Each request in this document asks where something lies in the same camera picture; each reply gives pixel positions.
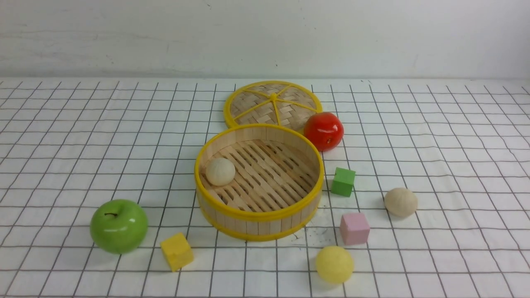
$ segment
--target cube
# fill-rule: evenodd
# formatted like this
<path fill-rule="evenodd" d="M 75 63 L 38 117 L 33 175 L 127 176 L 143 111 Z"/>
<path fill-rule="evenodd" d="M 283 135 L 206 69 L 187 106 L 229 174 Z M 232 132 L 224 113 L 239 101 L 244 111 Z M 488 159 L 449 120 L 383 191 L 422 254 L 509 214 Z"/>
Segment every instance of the cube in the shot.
<path fill-rule="evenodd" d="M 182 233 L 160 242 L 160 246 L 172 272 L 193 262 L 193 251 Z"/>
<path fill-rule="evenodd" d="M 335 169 L 335 177 L 331 183 L 331 193 L 339 196 L 349 197 L 354 188 L 355 171 L 343 168 Z"/>
<path fill-rule="evenodd" d="M 363 213 L 343 214 L 340 220 L 340 235 L 345 245 L 357 245 L 368 242 L 370 225 Z"/>

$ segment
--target green apple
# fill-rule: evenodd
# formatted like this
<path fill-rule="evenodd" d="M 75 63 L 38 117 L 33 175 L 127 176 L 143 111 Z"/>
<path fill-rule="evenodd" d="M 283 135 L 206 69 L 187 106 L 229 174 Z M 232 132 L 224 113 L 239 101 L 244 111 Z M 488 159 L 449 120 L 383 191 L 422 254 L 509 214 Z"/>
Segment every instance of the green apple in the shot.
<path fill-rule="evenodd" d="M 94 243 L 110 253 L 128 253 L 136 249 L 147 234 L 145 211 L 135 202 L 116 199 L 101 205 L 90 220 Z"/>

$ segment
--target woven bamboo lid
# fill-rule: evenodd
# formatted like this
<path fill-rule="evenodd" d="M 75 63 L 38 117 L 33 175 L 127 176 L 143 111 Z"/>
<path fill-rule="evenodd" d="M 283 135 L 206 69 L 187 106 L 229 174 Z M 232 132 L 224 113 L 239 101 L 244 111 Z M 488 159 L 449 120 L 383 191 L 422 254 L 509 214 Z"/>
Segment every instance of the woven bamboo lid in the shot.
<path fill-rule="evenodd" d="M 226 100 L 224 116 L 229 128 L 266 123 L 301 132 L 309 117 L 322 112 L 318 98 L 308 89 L 283 81 L 256 82 L 239 88 Z"/>

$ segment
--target yellow rim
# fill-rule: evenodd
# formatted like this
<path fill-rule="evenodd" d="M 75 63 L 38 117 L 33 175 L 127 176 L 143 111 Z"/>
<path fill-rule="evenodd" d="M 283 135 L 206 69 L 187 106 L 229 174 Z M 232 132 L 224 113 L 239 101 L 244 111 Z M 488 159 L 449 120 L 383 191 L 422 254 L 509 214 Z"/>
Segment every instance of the yellow rim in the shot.
<path fill-rule="evenodd" d="M 276 211 L 269 211 L 269 212 L 248 212 L 248 211 L 242 211 L 234 208 L 230 208 L 215 198 L 213 198 L 210 193 L 206 190 L 204 185 L 202 185 L 202 182 L 200 181 L 200 175 L 199 175 L 199 165 L 201 161 L 201 156 L 204 154 L 204 151 L 206 148 L 208 148 L 215 140 L 222 137 L 223 135 L 226 135 L 230 132 L 233 132 L 235 130 L 239 129 L 247 129 L 252 127 L 268 127 L 268 128 L 274 128 L 274 129 L 281 129 L 285 132 L 291 133 L 295 135 L 296 137 L 301 138 L 307 145 L 311 147 L 313 150 L 313 153 L 317 156 L 319 160 L 319 178 L 316 181 L 315 186 L 307 196 L 305 196 L 303 199 L 298 201 L 295 204 L 292 204 L 291 206 L 287 208 L 283 208 Z M 288 129 L 282 126 L 277 126 L 273 124 L 246 124 L 246 125 L 240 125 L 236 127 L 229 128 L 219 134 L 217 134 L 215 137 L 213 137 L 211 140 L 209 140 L 199 151 L 199 155 L 197 156 L 197 159 L 195 161 L 195 170 L 194 170 L 194 177 L 195 177 L 195 184 L 197 185 L 197 190 L 201 193 L 204 200 L 206 200 L 210 205 L 219 212 L 228 215 L 232 218 L 243 220 L 243 221 L 254 221 L 254 222 L 261 222 L 261 221 L 274 221 L 281 218 L 284 218 L 286 216 L 290 216 L 295 214 L 296 212 L 302 210 L 305 206 L 307 206 L 311 200 L 316 196 L 316 194 L 321 191 L 322 189 L 322 183 L 324 181 L 324 163 L 322 162 L 322 157 L 320 156 L 320 153 L 316 149 L 316 147 L 303 135 L 297 133 L 296 131 L 292 129 Z"/>
<path fill-rule="evenodd" d="M 204 211 L 203 207 L 200 206 L 200 210 L 202 212 L 202 215 L 204 216 L 206 221 L 208 223 L 210 223 L 214 228 L 218 229 L 219 231 L 221 231 L 224 234 L 227 234 L 228 236 L 232 236 L 234 238 L 238 238 L 238 239 L 241 239 L 241 240 L 247 240 L 247 241 L 271 241 L 271 240 L 276 240 L 276 239 L 283 238 L 285 236 L 289 236 L 289 235 L 295 233 L 296 231 L 300 230 L 301 228 L 303 228 L 313 218 L 313 216 L 315 215 L 315 213 L 316 213 L 316 211 L 318 209 L 319 208 L 317 206 L 315 208 L 315 210 L 311 211 L 311 214 L 309 214 L 309 216 L 305 220 L 303 220 L 299 225 L 294 226 L 294 227 L 292 227 L 291 229 L 289 229 L 287 231 L 283 231 L 283 232 L 280 232 L 280 233 L 277 233 L 277 234 L 250 235 L 250 234 L 238 233 L 238 232 L 229 230 L 229 229 L 227 229 L 227 228 L 225 228 L 223 226 L 218 225 L 217 222 L 212 220 L 211 217 L 208 216 L 208 214 L 206 214 L 206 212 Z"/>
<path fill-rule="evenodd" d="M 313 102 L 315 103 L 315 106 L 316 106 L 316 109 L 313 109 L 312 107 L 309 107 L 309 106 L 305 106 L 303 104 L 300 104 L 300 103 L 297 103 L 297 102 L 292 102 L 292 101 L 289 101 L 289 100 L 283 100 L 283 99 L 277 99 L 276 97 L 272 98 L 271 96 L 265 94 L 265 93 L 262 93 L 262 92 L 259 92 L 259 91 L 255 91 L 255 90 L 247 90 L 248 88 L 250 87 L 254 87 L 254 86 L 259 86 L 259 85 L 265 85 L 265 84 L 284 84 L 284 85 L 287 85 L 285 86 L 285 88 L 283 88 L 280 92 L 278 92 L 278 94 L 276 94 L 276 96 L 280 95 L 283 93 L 283 91 L 285 91 L 287 88 L 289 87 L 295 87 L 295 88 L 298 88 L 302 91 L 304 91 L 305 93 L 307 93 L 307 95 L 309 95 L 311 97 L 311 99 L 313 99 Z M 262 95 L 266 98 L 268 98 L 269 100 L 266 100 L 262 103 L 260 103 L 259 105 L 247 110 L 247 111 L 244 111 L 243 113 L 237 115 L 237 117 L 233 118 L 232 117 L 232 114 L 230 113 L 230 106 L 232 105 L 232 101 L 234 100 L 234 98 L 240 94 L 241 92 L 243 91 L 248 91 L 248 92 L 252 92 L 252 93 L 256 93 L 256 94 L 259 94 L 259 95 Z M 236 91 L 234 91 L 234 93 L 232 93 L 228 99 L 226 100 L 225 102 L 225 107 L 223 109 L 223 115 L 225 117 L 225 123 L 226 123 L 226 126 L 228 128 L 232 128 L 232 127 L 236 127 L 236 126 L 239 126 L 240 124 L 238 124 L 235 120 L 247 113 L 249 113 L 250 111 L 260 107 L 260 106 L 263 106 L 269 102 L 272 102 L 272 106 L 274 107 L 274 111 L 275 111 L 275 114 L 276 114 L 276 123 L 277 123 L 277 126 L 281 126 L 281 123 L 280 123 L 280 115 L 278 113 L 278 108 L 276 106 L 276 101 L 280 101 L 280 102 L 287 102 L 287 103 L 290 103 L 290 104 L 294 104 L 294 105 L 297 105 L 297 106 L 300 106 L 302 108 L 306 108 L 308 110 L 312 110 L 316 113 L 320 113 L 322 112 L 322 105 L 320 104 L 320 101 L 319 99 L 316 97 L 316 95 L 311 92 L 310 90 L 308 90 L 307 88 L 304 88 L 300 85 L 297 85 L 297 84 L 293 84 L 293 83 L 289 83 L 289 82 L 284 82 L 284 81 L 262 81 L 262 82 L 256 82 L 256 83 L 252 83 L 252 84 L 249 84 L 249 85 L 246 85 L 246 86 L 243 86 L 239 89 L 237 89 Z"/>

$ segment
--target white wall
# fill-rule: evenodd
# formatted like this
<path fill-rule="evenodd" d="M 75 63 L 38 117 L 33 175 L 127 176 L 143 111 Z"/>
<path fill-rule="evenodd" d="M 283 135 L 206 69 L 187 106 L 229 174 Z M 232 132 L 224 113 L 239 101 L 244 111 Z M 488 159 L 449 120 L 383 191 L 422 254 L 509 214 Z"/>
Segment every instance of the white wall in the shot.
<path fill-rule="evenodd" d="M 0 76 L 530 78 L 529 0 L 0 0 Z"/>

